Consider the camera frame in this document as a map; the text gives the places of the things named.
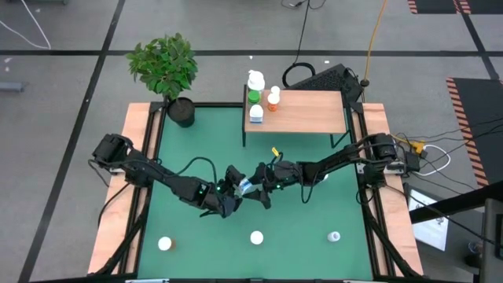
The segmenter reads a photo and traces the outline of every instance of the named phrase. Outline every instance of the wooden tabletop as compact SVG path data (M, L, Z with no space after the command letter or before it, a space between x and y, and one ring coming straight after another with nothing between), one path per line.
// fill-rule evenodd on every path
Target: wooden tabletop
M365 111L365 123L369 134L390 132L387 125L386 113L382 104L364 104L363 108ZM133 103L130 104L128 108L122 133L133 141L136 149L141 149L142 147L148 115L148 103ZM357 138L361 138L361 133L358 129L358 116L353 115L353 119L355 121L355 126L357 127ZM153 153L153 145L156 140L156 135L154 133L157 132L156 129L159 126L159 120L160 115L156 115L152 129L152 137L149 141L148 156L152 156ZM386 181L390 186L394 186L397 189L403 189L402 180L398 176L387 175ZM108 188L107 199L121 186L123 186L123 184L123 174L112 176L110 187ZM132 192L133 190L126 190L117 198L116 201L110 204L108 209L103 214L94 245L93 255L90 261L89 272L94 272L100 269L124 238L131 206ZM409 209L407 208L405 197L392 189L382 188L380 190L380 198L383 205L384 218L386 219L387 233L390 241L397 248L400 255L402 255L406 262L417 273L422 274L423 270L419 254L417 252L416 241L414 239L412 224L410 223ZM383 247L377 237L375 237L375 239L380 273L382 275L387 275ZM137 246L137 242L135 241L130 247L127 272L133 272L135 260L134 256L138 251Z
M346 132L340 91L282 90L276 112L267 108L269 90L264 90L260 105L264 109L261 124L250 123L248 100L245 108L245 132L324 133Z

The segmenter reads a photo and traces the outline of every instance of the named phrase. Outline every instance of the bottle cap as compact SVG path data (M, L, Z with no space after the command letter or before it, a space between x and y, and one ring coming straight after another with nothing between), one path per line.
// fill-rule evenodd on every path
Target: bottle cap
M271 94L277 94L280 95L280 87L279 86L273 86L270 88Z
M260 105L253 105L250 108L250 116L251 117L262 117L264 115L264 109Z
M260 92L257 90L250 90L248 92L248 102L251 104L257 104L260 102Z
M248 77L248 87L251 90L263 90L266 86L264 75L259 71L253 70L250 70L248 73L250 74Z
M280 96L277 94L269 94L267 101L271 104L278 104L280 103Z

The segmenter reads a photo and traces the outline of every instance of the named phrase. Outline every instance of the green mat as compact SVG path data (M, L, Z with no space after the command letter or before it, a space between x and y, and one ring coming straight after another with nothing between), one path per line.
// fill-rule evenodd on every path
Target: green mat
M193 157L213 160L218 178L227 166L252 175L259 162L270 162L275 146L284 160L317 161L334 152L327 134L248 133L241 144L241 108L198 108L196 122L180 128L168 118L163 129L159 158L179 171ZM349 143L349 138L339 145ZM195 162L185 175L211 181L211 166ZM270 195L265 210L244 200L229 218L200 218L203 211L178 200L171 190L156 183L141 250L138 278L250 278L371 280L369 252L362 210L355 201L354 167L330 174L314 188L308 204L300 200L300 186ZM264 242L253 245L250 233L262 231ZM340 241L328 242L331 231ZM176 248L162 252L163 237L176 240Z

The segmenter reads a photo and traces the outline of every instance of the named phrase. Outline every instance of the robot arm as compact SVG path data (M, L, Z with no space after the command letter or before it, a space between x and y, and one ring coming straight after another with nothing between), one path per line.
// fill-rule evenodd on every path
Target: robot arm
M365 148L372 149L375 160L360 157L359 152ZM179 200L206 210L201 216L218 214L225 218L239 208L243 198L260 201L265 208L270 208L269 193L274 190L295 184L314 186L328 173L348 164L364 164L365 182L371 186L382 185L384 168L395 161L397 156L392 137L375 134L347 145L318 162L293 163L282 160L283 155L280 154L278 160L275 157L269 164L260 163L250 178L230 165L225 178L218 182L174 173L134 149L130 139L118 134L106 134L94 150L93 157L96 164L108 171L116 168L124 170L126 181L135 186L161 182ZM262 188L252 191L254 185L261 185Z
M148 186L154 180L161 182L181 201L223 218L236 211L242 201L232 191L217 192L214 182L170 171L134 149L129 138L118 134L106 134L94 150L93 157L98 166L108 171L116 168L124 170L126 181L135 186Z

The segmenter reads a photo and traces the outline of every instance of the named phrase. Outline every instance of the yellow object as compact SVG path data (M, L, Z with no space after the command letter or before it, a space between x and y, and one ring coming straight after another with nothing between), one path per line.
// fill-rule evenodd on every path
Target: yellow object
M276 157L280 156L280 153L276 150L275 147L273 147L273 153Z
M372 52L372 45L374 44L374 39L376 37L377 28L380 25L380 19L383 17L384 9L386 8L387 0L384 0L383 5L380 7L379 16L377 17L377 23L374 27L374 32L372 33L372 37L370 38L369 51L367 52L367 62L365 65L365 76L363 79L367 79L369 77L369 69L370 69L370 53ZM362 93L362 102L365 102L365 89Z
M411 148L414 149L414 151L417 153L417 154L421 154L424 150L424 144L426 143L425 141L411 141L411 140L404 140L403 138L399 138L397 136L394 136L393 134L391 135L395 140L399 141L399 142L403 142L403 143L406 143L407 145L409 145Z

